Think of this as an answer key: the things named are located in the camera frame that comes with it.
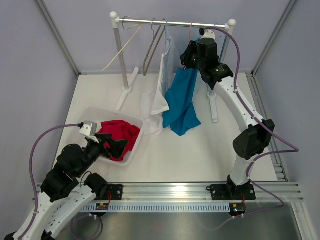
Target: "white towel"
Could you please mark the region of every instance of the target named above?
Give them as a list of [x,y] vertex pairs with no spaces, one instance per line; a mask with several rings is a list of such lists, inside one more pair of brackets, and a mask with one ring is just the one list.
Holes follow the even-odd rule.
[[179,54],[169,37],[165,43],[165,54],[161,55],[157,88],[141,96],[141,116],[146,125],[144,135],[158,136],[164,130],[162,113],[169,110],[165,95],[174,80],[174,68],[178,62]]

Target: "metal hanger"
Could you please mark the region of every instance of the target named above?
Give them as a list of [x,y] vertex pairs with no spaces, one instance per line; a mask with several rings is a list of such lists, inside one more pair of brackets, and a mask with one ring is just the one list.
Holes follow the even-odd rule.
[[123,29],[126,30],[126,31],[129,30],[129,29],[132,29],[132,28],[134,28],[136,26],[140,26],[140,24],[135,24],[135,25],[132,25],[132,26],[130,26],[128,28],[125,28],[123,21],[122,21],[121,25],[122,25]]
[[157,38],[157,36],[158,36],[158,33],[159,33],[159,31],[160,31],[160,28],[162,27],[162,26],[160,25],[160,26],[158,27],[156,33],[155,33],[155,31],[154,31],[154,29],[153,29],[153,22],[154,22],[154,20],[155,20],[155,18],[152,19],[152,21],[151,21],[151,30],[153,31],[153,39],[152,39],[151,45],[150,45],[150,47],[149,47],[149,49],[148,49],[148,52],[146,53],[146,56],[145,56],[144,61],[143,61],[143,66],[142,66],[143,76],[146,76],[146,75],[147,75],[148,69],[149,69],[149,66],[150,66],[150,63],[151,63],[151,61],[152,61],[152,58],[154,57],[155,52],[156,52],[156,50],[157,50],[157,47],[158,47],[158,45],[159,45],[159,42],[160,42],[160,40],[161,40],[161,38],[162,38],[165,30],[166,30],[166,27],[163,26],[163,30],[162,30],[162,32],[161,32],[161,34],[160,34],[160,36],[159,36],[159,38],[158,38],[158,40],[157,40],[157,42],[156,42],[156,44],[155,44],[155,47],[154,47],[153,52],[152,52],[152,54],[151,54],[151,57],[150,57],[150,59],[149,59],[149,61],[148,61],[148,63],[147,63],[147,66],[146,66],[146,62],[147,62],[147,60],[148,60],[150,51],[151,51],[151,49],[152,49],[152,47],[153,47],[153,45],[154,45],[154,43],[155,43],[155,40],[156,40],[156,38]]

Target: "white table surface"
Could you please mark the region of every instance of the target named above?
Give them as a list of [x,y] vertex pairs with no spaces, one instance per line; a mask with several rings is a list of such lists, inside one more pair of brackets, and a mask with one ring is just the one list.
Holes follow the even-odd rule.
[[[133,84],[133,91],[127,97],[122,112],[140,115],[142,93],[155,88],[158,74],[139,74]],[[239,75],[238,85],[249,102],[254,106],[247,77]],[[80,75],[67,124],[76,124],[83,110],[88,106],[114,109],[122,93],[123,80],[119,74]],[[236,120],[217,97],[219,123],[212,123],[207,86],[198,76],[197,92],[193,97],[196,115],[201,125],[178,136],[170,128],[159,136],[144,136],[139,148],[126,166],[115,166],[97,161],[90,167],[108,182],[224,182],[231,173],[236,153],[232,142],[240,134]],[[57,156],[66,146],[70,128],[65,128]],[[277,181],[269,156],[259,160],[252,171],[255,181]]]

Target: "blue cloth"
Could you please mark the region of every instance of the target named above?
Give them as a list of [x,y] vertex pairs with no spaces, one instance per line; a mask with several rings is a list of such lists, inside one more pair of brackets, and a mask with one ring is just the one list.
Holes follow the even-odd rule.
[[163,128],[168,126],[179,136],[201,124],[192,103],[197,69],[178,68],[171,88],[165,94],[170,110],[163,112]]

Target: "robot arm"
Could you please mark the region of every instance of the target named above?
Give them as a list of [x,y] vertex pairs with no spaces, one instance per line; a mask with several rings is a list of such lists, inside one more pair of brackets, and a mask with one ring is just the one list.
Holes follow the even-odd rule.
[[82,149],[77,144],[69,144],[62,150],[57,163],[40,187],[37,212],[33,208],[22,227],[5,240],[53,240],[84,205],[106,194],[108,183],[93,173],[73,198],[61,207],[65,198],[79,184],[77,178],[81,178],[100,156],[119,158],[128,143],[127,139],[115,141],[111,134],[98,134],[96,130],[97,124],[89,121],[80,126],[79,132],[85,136],[87,146]]
[[[226,64],[219,62],[214,32],[200,29],[200,34],[201,39],[198,42],[190,41],[180,60],[187,68],[199,70],[202,80],[222,98],[239,126],[241,134],[233,141],[237,157],[232,173],[227,179],[228,191],[232,196],[236,189],[248,184],[247,168],[252,162],[252,157],[263,153],[272,136],[251,117],[236,95],[234,74]],[[255,113],[255,117],[273,131],[274,122],[271,119],[265,120],[252,107],[238,86],[237,92],[248,108]]]

